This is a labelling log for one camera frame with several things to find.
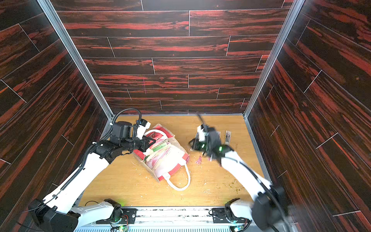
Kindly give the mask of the folding fan dark blue print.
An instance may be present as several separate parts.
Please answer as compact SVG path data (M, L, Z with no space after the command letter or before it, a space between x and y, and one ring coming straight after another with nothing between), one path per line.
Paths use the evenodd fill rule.
M227 130L225 132L225 144L230 145L230 143L231 143L231 132Z

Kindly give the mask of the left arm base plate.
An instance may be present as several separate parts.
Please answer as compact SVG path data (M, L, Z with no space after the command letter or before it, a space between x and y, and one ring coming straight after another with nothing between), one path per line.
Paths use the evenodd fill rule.
M121 208L120 210L115 209L112 215L108 219L102 219L96 221L98 225L130 225L134 224L137 216L136 208Z

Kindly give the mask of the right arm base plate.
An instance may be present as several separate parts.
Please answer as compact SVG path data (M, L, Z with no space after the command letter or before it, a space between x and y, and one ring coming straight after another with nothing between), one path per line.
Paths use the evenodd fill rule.
M214 207L209 210L214 224L244 224L252 222L248 206Z

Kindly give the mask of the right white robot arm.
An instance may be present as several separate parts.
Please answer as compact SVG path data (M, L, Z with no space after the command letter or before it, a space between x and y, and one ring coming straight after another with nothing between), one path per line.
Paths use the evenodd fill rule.
M243 218L247 225L254 222L262 231L272 229L275 232L276 223L282 221L285 229L291 231L287 219L288 204L285 190L282 187L274 187L270 181L252 170L233 148L222 144L215 128L205 124L200 125L189 145L192 150L200 151L211 160L216 160L251 196L253 204L240 198L232 199L225 204L225 215L228 221L235 223Z

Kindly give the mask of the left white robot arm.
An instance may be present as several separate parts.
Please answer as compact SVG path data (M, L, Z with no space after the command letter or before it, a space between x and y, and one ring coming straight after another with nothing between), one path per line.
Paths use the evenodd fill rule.
M42 232L73 232L99 220L121 221L121 204L106 199L91 206L74 203L89 184L123 151L146 151L155 140L145 136L150 122L139 119L135 124L114 122L108 133L84 153L81 164L54 191L29 205L30 215Z

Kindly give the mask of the folding fan pink tassel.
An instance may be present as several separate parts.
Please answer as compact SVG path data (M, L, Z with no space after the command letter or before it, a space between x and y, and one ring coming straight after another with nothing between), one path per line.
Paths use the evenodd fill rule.
M202 162L203 162L203 158L202 158L202 156L199 156L199 158L196 160L195 163L196 163L197 165L201 165Z

